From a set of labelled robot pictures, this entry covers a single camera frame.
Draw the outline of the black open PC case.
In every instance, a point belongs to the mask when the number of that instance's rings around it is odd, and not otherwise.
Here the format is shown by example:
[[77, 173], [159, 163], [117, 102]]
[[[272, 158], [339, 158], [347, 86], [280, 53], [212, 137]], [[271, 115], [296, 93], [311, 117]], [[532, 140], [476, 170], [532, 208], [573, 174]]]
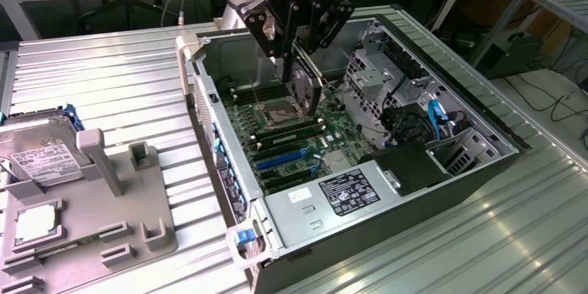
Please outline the black open PC case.
[[[372, 18], [392, 22], [435, 61], [440, 72], [439, 82], [445, 86], [441, 97], [441, 105], [448, 111], [445, 114], [436, 112], [432, 107], [424, 110], [411, 103], [384, 109], [380, 117], [373, 118], [357, 107], [347, 107], [344, 75], [351, 54], [357, 48], [360, 32]], [[375, 151], [412, 141], [425, 146], [472, 128], [499, 150], [500, 158], [437, 185], [401, 196], [400, 205], [365, 223], [311, 247], [280, 255], [281, 240], [273, 230], [264, 201], [275, 193], [265, 194], [259, 186], [220, 96], [220, 84], [227, 79], [236, 85], [271, 81], [280, 83], [273, 74], [275, 66], [268, 59], [255, 55], [255, 41], [245, 30], [181, 36], [176, 40], [176, 53], [181, 78], [193, 81], [188, 88], [193, 94], [189, 100], [191, 119], [227, 223], [229, 254], [236, 267], [245, 271], [255, 294], [283, 290], [456, 206], [509, 168], [529, 149], [524, 139], [460, 83], [457, 75], [476, 77], [476, 71], [405, 14], [372, 14], [353, 19], [329, 48], [309, 54], [323, 74], [324, 97], [320, 101], [325, 99], [328, 85], [341, 88], [345, 112], [355, 123], [368, 129], [365, 137], [373, 141]], [[253, 228], [256, 240], [236, 246], [235, 233], [248, 228]]]

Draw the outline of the CPU socket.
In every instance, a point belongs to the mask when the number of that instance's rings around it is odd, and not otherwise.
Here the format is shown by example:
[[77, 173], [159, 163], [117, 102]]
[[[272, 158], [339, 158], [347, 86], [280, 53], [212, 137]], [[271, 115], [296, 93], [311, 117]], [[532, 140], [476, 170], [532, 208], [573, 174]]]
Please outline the CPU socket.
[[276, 129], [303, 120], [297, 108], [288, 101], [267, 103], [261, 115], [265, 129]]

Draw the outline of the silver power supply unit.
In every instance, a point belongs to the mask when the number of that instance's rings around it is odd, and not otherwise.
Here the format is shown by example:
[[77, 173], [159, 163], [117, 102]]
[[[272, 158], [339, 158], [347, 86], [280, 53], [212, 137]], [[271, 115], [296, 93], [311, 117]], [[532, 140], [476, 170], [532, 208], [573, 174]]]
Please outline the silver power supply unit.
[[279, 254], [311, 247], [399, 206], [397, 188], [392, 173], [368, 161], [269, 195]]

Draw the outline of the silver CPU chip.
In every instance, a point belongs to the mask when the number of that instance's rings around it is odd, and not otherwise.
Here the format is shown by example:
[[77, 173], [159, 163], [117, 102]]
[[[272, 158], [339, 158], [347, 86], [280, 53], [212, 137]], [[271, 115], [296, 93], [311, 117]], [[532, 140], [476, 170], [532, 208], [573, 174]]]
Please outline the silver CPU chip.
[[19, 213], [16, 219], [16, 242], [28, 242], [43, 238], [56, 231], [57, 209], [44, 204]]

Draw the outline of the blue case latch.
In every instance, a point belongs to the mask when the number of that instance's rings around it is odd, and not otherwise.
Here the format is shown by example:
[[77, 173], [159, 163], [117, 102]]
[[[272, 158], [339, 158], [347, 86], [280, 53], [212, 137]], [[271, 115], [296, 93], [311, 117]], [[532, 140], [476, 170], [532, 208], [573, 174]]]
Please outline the blue case latch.
[[235, 244], [236, 246], [244, 246], [247, 243], [256, 240], [256, 232], [253, 228], [239, 229], [235, 233]]

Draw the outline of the silver disk bay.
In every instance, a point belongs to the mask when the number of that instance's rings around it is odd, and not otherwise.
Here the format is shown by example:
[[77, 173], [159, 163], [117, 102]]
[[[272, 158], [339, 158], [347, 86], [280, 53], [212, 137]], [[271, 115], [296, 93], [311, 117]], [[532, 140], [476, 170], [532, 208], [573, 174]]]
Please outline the silver disk bay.
[[472, 128], [451, 138], [427, 143], [425, 147], [452, 176], [500, 158], [499, 150]]

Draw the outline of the black floor device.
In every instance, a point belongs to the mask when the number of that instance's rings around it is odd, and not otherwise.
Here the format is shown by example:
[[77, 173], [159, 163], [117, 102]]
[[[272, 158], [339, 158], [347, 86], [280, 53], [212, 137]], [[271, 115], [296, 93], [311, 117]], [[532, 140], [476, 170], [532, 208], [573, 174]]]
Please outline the black floor device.
[[523, 73], [543, 44], [539, 35], [517, 28], [503, 30], [477, 64], [480, 73], [489, 80]]

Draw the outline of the black plastic shroud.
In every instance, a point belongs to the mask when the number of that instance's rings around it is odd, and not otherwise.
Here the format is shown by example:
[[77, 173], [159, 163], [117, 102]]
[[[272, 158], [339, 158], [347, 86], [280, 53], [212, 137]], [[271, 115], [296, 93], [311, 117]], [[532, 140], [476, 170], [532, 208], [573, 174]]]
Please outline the black plastic shroud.
[[423, 143], [407, 142], [365, 154], [360, 163], [376, 161], [383, 171], [395, 177], [400, 196], [449, 180], [452, 176], [441, 170]]

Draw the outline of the silver hard disk blue caddy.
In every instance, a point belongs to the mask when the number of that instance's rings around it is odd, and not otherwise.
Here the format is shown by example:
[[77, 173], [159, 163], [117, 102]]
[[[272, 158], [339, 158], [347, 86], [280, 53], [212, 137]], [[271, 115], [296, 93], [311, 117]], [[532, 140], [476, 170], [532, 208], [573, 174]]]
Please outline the silver hard disk blue caddy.
[[79, 179], [81, 168], [93, 164], [76, 147], [83, 129], [69, 103], [28, 113], [0, 112], [0, 170], [11, 181], [48, 187]]

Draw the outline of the grey parts rack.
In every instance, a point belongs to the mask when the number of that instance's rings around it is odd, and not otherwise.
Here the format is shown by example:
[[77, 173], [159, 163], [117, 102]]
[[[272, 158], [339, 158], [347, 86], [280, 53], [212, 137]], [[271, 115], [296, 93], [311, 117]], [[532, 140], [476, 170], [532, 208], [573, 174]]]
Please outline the grey parts rack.
[[[32, 180], [7, 186], [0, 294], [64, 294], [179, 247], [156, 148], [139, 142], [107, 154], [99, 129], [77, 133], [76, 147], [93, 161], [79, 179], [48, 187]], [[19, 213], [44, 204], [56, 206], [56, 231], [19, 244]], [[91, 244], [35, 257], [40, 249], [96, 233]]]

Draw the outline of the black RAM slot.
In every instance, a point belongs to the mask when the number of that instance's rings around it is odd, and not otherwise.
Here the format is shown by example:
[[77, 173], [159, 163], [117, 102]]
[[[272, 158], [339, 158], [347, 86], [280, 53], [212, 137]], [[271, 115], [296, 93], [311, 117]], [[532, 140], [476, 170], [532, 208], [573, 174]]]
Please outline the black RAM slot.
[[[288, 90], [287, 90], [285, 86], [283, 89], [271, 89], [271, 90], [256, 91], [256, 92], [257, 92], [257, 95], [261, 95], [261, 94], [288, 94]], [[233, 92], [233, 94], [252, 94], [252, 91], [247, 91], [245, 93]]]
[[287, 90], [241, 90], [233, 93], [232, 98], [237, 105], [255, 103], [256, 101], [268, 101], [288, 95]]
[[263, 134], [263, 133], [269, 133], [269, 132], [281, 132], [281, 131], [288, 131], [288, 130], [293, 130], [293, 129], [299, 129], [303, 127], [309, 127], [312, 125], [317, 124], [317, 119], [312, 118], [309, 120], [304, 120], [300, 122], [295, 122], [279, 127], [269, 127], [269, 128], [263, 128], [263, 129], [255, 129], [252, 130], [253, 134]]
[[261, 139], [261, 138], [267, 138], [267, 137], [273, 136], [273, 135], [292, 134], [292, 133], [297, 133], [297, 132], [308, 132], [308, 131], [320, 129], [321, 125], [323, 125], [321, 123], [317, 123], [317, 124], [315, 124], [315, 125], [312, 125], [309, 127], [303, 127], [303, 128], [299, 128], [299, 129], [293, 129], [293, 130], [288, 130], [288, 131], [281, 131], [281, 132], [277, 132], [277, 133], [276, 132], [269, 132], [269, 133], [263, 133], [263, 134], [253, 134], [253, 136], [256, 138]]
[[233, 87], [235, 92], [239, 93], [245, 93], [247, 91], [265, 91], [265, 90], [271, 90], [271, 89], [283, 89], [284, 86], [281, 83], [273, 82], [271, 81], [269, 83], [260, 83], [260, 82], [255, 82], [251, 84], [245, 84], [245, 85], [236, 85]]
[[275, 129], [271, 132], [263, 132], [255, 134], [256, 140], [264, 139], [280, 139], [288, 136], [301, 137], [301, 136], [316, 136], [320, 134], [327, 126], [324, 124], [312, 124], [300, 127], [284, 127], [280, 129]]
[[[285, 98], [284, 94], [261, 94], [259, 95], [260, 103], [265, 101], [271, 101], [277, 98]], [[256, 104], [256, 100], [253, 94], [235, 94], [233, 101], [236, 105], [249, 105]]]

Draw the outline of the black expansion slot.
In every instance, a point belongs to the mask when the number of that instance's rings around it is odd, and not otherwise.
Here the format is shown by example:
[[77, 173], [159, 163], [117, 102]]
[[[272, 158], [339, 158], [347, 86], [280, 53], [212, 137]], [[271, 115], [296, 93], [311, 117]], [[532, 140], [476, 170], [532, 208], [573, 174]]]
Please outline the black expansion slot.
[[263, 150], [259, 150], [256, 152], [256, 154], [257, 155], [261, 155], [261, 154], [281, 154], [281, 153], [285, 153], [288, 151], [299, 150], [299, 148], [300, 148], [300, 144], [299, 143], [287, 143], [287, 144], [276, 145], [276, 146], [268, 147], [268, 148], [265, 148]]
[[285, 175], [273, 176], [271, 179], [264, 180], [265, 187], [277, 187], [280, 185], [289, 185], [299, 180], [307, 180], [317, 175], [317, 167], [307, 167], [300, 171], [291, 172]]

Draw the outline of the silver chipset heatsink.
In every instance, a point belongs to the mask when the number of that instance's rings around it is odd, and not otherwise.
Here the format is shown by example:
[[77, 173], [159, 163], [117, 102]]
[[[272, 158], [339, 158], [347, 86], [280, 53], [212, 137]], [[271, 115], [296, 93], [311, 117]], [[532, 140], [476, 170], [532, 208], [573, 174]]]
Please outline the silver chipset heatsink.
[[331, 172], [345, 170], [355, 165], [352, 159], [345, 156], [341, 150], [327, 153], [323, 157], [323, 161]]

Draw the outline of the green motherboard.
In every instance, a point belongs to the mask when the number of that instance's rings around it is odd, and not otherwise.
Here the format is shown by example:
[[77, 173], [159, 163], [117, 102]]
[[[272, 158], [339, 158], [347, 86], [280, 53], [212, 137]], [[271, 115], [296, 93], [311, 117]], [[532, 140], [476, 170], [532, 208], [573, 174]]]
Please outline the green motherboard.
[[[331, 172], [324, 164], [323, 157], [327, 153], [335, 150], [341, 150], [345, 156], [352, 159], [355, 165], [357, 165], [360, 158], [365, 154], [375, 151], [372, 145], [373, 141], [365, 137], [365, 134], [369, 132], [368, 129], [360, 124], [355, 123], [353, 119], [345, 112], [344, 104], [341, 102], [341, 88], [328, 85], [325, 99], [319, 103], [316, 112], [311, 116], [303, 114], [291, 95], [287, 95], [285, 98], [277, 98], [271, 101], [261, 102], [264, 108], [267, 103], [288, 101], [297, 108], [297, 111], [303, 117], [301, 121], [316, 118], [317, 122], [324, 124], [327, 128], [321, 134], [293, 142], [300, 144], [299, 150], [303, 148], [308, 149], [308, 154], [305, 155], [304, 159], [288, 162], [269, 169], [256, 170], [257, 162], [268, 160], [276, 156], [281, 156], [283, 154], [293, 151], [288, 151], [281, 154], [256, 154], [259, 148], [256, 147], [257, 140], [253, 136], [252, 130], [264, 128], [264, 116], [261, 115], [261, 111], [257, 110], [256, 104], [235, 104], [232, 98], [235, 86], [236, 84], [229, 79], [221, 82], [221, 101], [229, 117], [232, 128], [237, 136], [239, 144], [244, 151], [245, 159], [249, 163], [249, 168], [252, 169], [259, 186], [265, 194], [277, 193], [279, 191], [336, 173]], [[285, 175], [312, 166], [317, 167], [317, 175], [312, 178], [299, 180], [289, 185], [280, 185], [277, 187], [264, 186], [264, 180], [271, 179], [273, 176]]]

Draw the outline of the green RAM stick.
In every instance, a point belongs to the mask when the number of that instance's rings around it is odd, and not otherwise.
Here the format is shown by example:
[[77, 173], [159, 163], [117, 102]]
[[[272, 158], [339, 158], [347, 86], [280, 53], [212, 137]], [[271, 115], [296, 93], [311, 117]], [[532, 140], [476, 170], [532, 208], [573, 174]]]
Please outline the green RAM stick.
[[287, 143], [292, 143], [295, 141], [303, 140], [305, 138], [311, 138], [313, 136], [301, 136], [301, 137], [295, 137], [295, 136], [288, 136], [280, 139], [264, 139], [264, 140], [259, 140], [256, 142], [256, 147], [259, 148], [259, 150], [265, 149], [268, 147], [276, 146], [276, 145], [281, 145], [281, 144], [287, 144]]
[[59, 244], [56, 246], [52, 246], [49, 248], [40, 249], [39, 251], [36, 251], [35, 257], [41, 260], [52, 255], [56, 255], [56, 254], [63, 253], [68, 250], [76, 249], [81, 246], [85, 246], [97, 240], [99, 240], [97, 233], [93, 235], [88, 235], [77, 240], [71, 241], [71, 242], [65, 242], [65, 243]]

